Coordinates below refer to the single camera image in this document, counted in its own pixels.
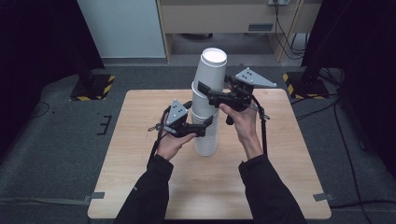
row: person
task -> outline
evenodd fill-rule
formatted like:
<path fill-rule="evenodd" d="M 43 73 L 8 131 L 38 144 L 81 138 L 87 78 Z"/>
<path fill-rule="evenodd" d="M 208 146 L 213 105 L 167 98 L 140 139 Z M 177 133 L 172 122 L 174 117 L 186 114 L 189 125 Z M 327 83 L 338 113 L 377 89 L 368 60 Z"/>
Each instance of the person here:
<path fill-rule="evenodd" d="M 219 108 L 233 118 L 238 139 L 247 155 L 247 161 L 239 165 L 239 173 L 254 223 L 306 223 L 299 205 L 263 154 L 256 133 L 257 112 L 250 107 L 236 112 L 225 104 Z M 137 180 L 114 224 L 163 222 L 169 201 L 168 181 L 174 168 L 170 160 L 194 136 L 191 133 L 175 138 L 167 134 L 161 140 L 157 154 Z"/>

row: stacked paper cups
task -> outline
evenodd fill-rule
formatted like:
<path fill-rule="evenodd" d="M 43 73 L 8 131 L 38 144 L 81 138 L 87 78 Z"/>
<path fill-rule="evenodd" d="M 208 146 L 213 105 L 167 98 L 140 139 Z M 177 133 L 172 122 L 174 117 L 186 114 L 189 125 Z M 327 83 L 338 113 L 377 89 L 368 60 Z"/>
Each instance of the stacked paper cups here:
<path fill-rule="evenodd" d="M 205 49 L 201 55 L 195 73 L 195 79 L 191 83 L 192 94 L 192 123 L 202 124 L 210 116 L 213 116 L 212 124 L 206 128 L 205 137 L 195 138 L 196 152 L 201 156 L 213 155 L 218 147 L 219 109 L 209 102 L 204 94 L 198 91 L 198 82 L 201 81 L 212 91 L 222 91 L 224 85 L 225 65 L 227 55 L 221 49 Z"/>

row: black jacket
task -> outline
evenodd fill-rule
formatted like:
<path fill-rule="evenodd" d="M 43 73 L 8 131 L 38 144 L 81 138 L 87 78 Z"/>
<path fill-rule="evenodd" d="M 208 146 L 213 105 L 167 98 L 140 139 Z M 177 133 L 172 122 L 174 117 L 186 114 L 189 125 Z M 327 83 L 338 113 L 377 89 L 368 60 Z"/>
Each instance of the black jacket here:
<path fill-rule="evenodd" d="M 137 180 L 114 224 L 162 223 L 169 201 L 173 165 L 156 155 Z M 239 165 L 254 223 L 306 223 L 299 205 L 266 156 Z"/>

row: hand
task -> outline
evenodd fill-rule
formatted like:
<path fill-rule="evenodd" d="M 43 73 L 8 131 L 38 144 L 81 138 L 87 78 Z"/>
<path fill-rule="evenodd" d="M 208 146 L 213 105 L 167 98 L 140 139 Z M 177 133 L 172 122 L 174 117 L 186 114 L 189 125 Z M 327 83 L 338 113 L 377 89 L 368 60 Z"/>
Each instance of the hand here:
<path fill-rule="evenodd" d="M 247 159 L 250 160 L 262 155 L 262 147 L 256 133 L 256 110 L 248 107 L 242 112 L 237 112 L 225 104 L 220 104 L 219 108 L 233 118 L 233 125 L 238 134 L 238 139 L 245 149 Z"/>
<path fill-rule="evenodd" d="M 163 139 L 161 139 L 160 145 L 157 148 L 157 154 L 170 161 L 175 157 L 184 144 L 190 142 L 190 140 L 196 136 L 196 133 L 190 133 L 184 137 L 176 138 L 168 131 L 163 129 L 161 136 L 163 136 Z"/>

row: gray carpet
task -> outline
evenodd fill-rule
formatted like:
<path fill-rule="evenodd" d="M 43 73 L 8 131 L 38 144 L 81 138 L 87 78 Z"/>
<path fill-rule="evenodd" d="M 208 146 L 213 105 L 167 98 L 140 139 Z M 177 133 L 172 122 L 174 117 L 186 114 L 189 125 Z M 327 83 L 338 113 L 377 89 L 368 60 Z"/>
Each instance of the gray carpet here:
<path fill-rule="evenodd" d="M 226 73 L 234 75 L 244 68 L 229 66 Z M 251 69 L 276 82 L 282 89 L 286 89 L 282 75 L 301 70 L 298 67 L 255 66 Z M 125 93 L 138 89 L 189 89 L 195 71 L 196 67 L 183 66 L 108 67 L 106 71 L 97 71 L 116 76 L 109 95 L 103 101 L 69 101 L 77 76 L 48 85 L 41 98 L 48 105 L 37 105 L 32 114 L 37 118 L 26 123 L 0 166 L 0 199 L 82 200 L 85 195 L 90 195 L 105 159 Z M 326 85 L 330 92 L 336 91 L 332 84 L 326 82 Z M 330 105 L 337 98 L 304 100 L 292 107 L 298 117 Z M 159 116 L 163 110 L 158 108 Z M 356 171 L 361 198 L 364 201 L 396 201 L 395 179 L 375 153 L 361 150 L 359 138 L 345 111 L 339 106 L 336 111 Z M 97 135 L 104 129 L 101 123 L 107 121 L 104 116 L 112 116 L 110 126 L 106 135 Z M 357 202 L 351 169 L 332 107 L 300 120 L 299 125 L 322 187 L 335 197 L 330 205 Z M 396 205 L 368 204 L 365 209 L 375 224 L 396 223 Z M 87 210 L 86 205 L 0 204 L 0 224 L 111 223 L 111 220 L 88 220 Z M 309 223 L 368 222 L 361 209 L 354 206 L 333 209 L 330 219 L 309 220 Z"/>

